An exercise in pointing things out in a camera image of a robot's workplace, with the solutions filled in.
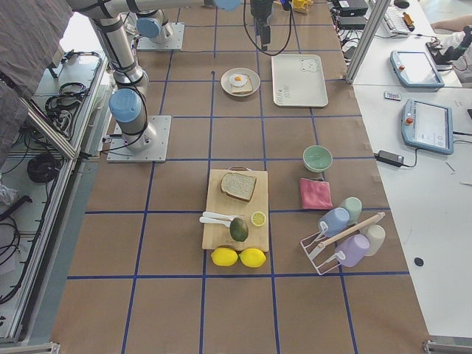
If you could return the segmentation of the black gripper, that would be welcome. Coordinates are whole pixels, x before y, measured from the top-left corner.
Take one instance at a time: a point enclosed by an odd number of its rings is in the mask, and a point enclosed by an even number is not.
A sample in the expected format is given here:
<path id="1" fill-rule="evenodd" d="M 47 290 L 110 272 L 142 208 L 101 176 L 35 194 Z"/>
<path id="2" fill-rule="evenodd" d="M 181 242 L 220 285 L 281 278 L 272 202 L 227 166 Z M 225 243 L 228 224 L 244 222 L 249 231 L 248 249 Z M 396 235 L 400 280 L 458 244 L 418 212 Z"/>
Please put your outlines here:
<path id="1" fill-rule="evenodd" d="M 267 23 L 272 14 L 272 0 L 250 0 L 250 11 L 257 21 L 257 35 L 260 37 L 260 51 L 265 52 L 271 43 L 271 28 Z"/>

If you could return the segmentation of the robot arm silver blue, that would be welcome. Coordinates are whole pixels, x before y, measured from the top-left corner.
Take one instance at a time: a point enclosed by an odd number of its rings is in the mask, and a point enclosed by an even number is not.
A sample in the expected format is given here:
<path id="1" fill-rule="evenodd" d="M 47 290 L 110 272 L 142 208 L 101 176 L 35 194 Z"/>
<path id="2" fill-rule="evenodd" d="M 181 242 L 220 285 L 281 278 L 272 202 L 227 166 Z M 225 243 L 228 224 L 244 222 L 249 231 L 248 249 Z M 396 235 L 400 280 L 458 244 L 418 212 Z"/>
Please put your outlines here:
<path id="1" fill-rule="evenodd" d="M 255 35 L 252 38 L 246 26 L 246 11 L 243 11 L 243 26 L 254 46 L 261 52 L 268 50 L 271 28 L 268 23 L 273 10 L 273 1 L 250 1 L 250 14 L 254 19 Z M 162 10 L 136 14 L 136 36 L 132 47 L 141 51 L 180 50 L 184 36 L 184 24 L 169 22 Z"/>
<path id="2" fill-rule="evenodd" d="M 148 75 L 139 65 L 125 31 L 123 13 L 134 13 L 149 23 L 153 37 L 163 39 L 167 23 L 165 9 L 197 7 L 212 1 L 68 1 L 71 9 L 89 18 L 113 69 L 117 91 L 108 102 L 111 114 L 121 129 L 122 149 L 132 153 L 148 150 L 157 138 L 149 123 L 146 94 Z"/>

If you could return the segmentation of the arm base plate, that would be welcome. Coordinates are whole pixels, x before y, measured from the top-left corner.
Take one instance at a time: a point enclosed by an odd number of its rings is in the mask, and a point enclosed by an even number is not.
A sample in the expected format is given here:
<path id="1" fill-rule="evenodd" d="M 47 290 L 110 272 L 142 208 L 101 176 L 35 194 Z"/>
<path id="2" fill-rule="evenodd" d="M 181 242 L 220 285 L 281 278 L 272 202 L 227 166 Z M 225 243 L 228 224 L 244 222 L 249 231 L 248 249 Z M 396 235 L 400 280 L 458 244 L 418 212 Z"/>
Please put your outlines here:
<path id="1" fill-rule="evenodd" d="M 164 26 L 159 24 L 138 25 L 139 51 L 180 51 L 184 39 L 184 23 L 167 22 Z"/>
<path id="2" fill-rule="evenodd" d="M 172 117 L 170 115 L 149 116 L 147 129 L 137 136 L 122 135 L 116 123 L 114 134 L 119 136 L 111 140 L 107 151 L 109 163 L 165 162 L 170 136 Z"/>

